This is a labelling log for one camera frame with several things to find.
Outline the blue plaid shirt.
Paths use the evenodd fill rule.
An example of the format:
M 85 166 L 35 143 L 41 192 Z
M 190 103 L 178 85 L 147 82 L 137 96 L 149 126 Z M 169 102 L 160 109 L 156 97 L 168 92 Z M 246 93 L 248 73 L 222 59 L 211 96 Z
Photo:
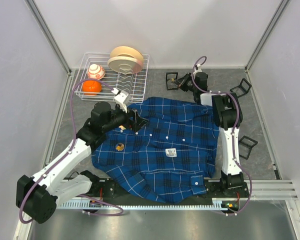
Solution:
M 127 191 L 149 186 L 157 195 L 198 190 L 216 172 L 219 129 L 208 105 L 150 97 L 130 105 L 148 124 L 138 132 L 114 129 L 91 155 L 92 165 Z M 123 151 L 116 144 L 124 144 Z M 177 157 L 165 149 L 176 148 Z

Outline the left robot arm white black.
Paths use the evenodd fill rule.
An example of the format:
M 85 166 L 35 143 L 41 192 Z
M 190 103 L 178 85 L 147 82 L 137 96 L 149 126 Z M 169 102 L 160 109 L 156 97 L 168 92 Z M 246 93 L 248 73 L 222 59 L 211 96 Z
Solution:
M 90 117 L 79 131 L 75 131 L 70 144 L 42 170 L 32 176 L 23 175 L 17 181 L 16 206 L 19 219 L 27 214 L 39 224 L 46 222 L 62 204 L 87 194 L 96 196 L 100 191 L 98 177 L 85 170 L 75 178 L 64 182 L 67 174 L 81 161 L 89 157 L 106 140 L 106 133 L 123 127 L 135 133 L 148 124 L 134 108 L 107 102 L 98 102 Z

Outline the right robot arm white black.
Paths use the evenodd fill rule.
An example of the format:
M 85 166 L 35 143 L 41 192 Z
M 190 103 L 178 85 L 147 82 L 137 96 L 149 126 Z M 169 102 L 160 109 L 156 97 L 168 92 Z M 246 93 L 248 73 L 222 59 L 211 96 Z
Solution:
M 192 92 L 196 103 L 212 107 L 213 122 L 219 129 L 223 151 L 219 191 L 225 197 L 232 196 L 237 188 L 244 186 L 238 139 L 243 115 L 237 94 L 208 91 L 208 75 L 204 72 L 197 72 L 195 76 L 187 73 L 172 82 L 182 91 Z

